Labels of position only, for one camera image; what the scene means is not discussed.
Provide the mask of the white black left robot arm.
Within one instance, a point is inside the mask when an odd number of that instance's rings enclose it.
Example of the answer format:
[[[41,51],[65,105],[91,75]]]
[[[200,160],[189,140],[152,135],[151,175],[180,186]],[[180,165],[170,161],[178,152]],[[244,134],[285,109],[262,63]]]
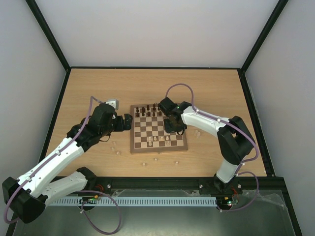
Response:
[[[87,116],[74,125],[61,143],[35,167],[17,179],[8,177],[2,183],[6,209],[11,209],[17,219],[30,223],[38,218],[45,208],[67,194],[83,190],[95,175],[87,169],[75,171],[55,184],[51,181],[67,165],[83,155],[104,136],[112,132],[131,129],[133,117],[130,114],[119,116],[112,102],[101,103],[89,109]]]

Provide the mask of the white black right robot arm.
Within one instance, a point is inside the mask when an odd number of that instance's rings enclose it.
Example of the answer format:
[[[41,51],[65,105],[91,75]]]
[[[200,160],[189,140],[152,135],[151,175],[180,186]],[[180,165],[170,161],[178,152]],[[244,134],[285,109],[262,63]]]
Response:
[[[193,126],[217,137],[223,162],[214,176],[214,187],[222,193],[230,189],[244,158],[257,148],[244,121],[238,116],[215,116],[188,102],[178,105],[168,97],[158,104],[158,108],[166,115],[164,124],[168,133],[182,134],[188,126]]]

